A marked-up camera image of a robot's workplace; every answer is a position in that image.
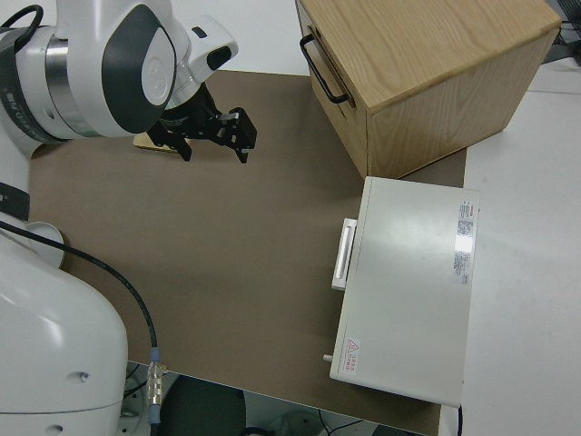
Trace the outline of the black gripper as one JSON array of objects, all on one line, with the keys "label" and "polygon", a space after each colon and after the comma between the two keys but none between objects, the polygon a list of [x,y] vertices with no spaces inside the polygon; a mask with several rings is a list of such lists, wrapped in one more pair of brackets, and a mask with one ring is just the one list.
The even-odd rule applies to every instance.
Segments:
[{"label": "black gripper", "polygon": [[183,137],[225,144],[219,131],[225,127],[230,116],[229,146],[239,161],[246,164],[249,153],[255,148],[256,127],[241,107],[231,109],[227,115],[219,111],[206,85],[201,85],[185,103],[162,113],[160,122],[152,126],[152,142],[157,147],[169,147],[185,162],[190,162],[192,148]]}]

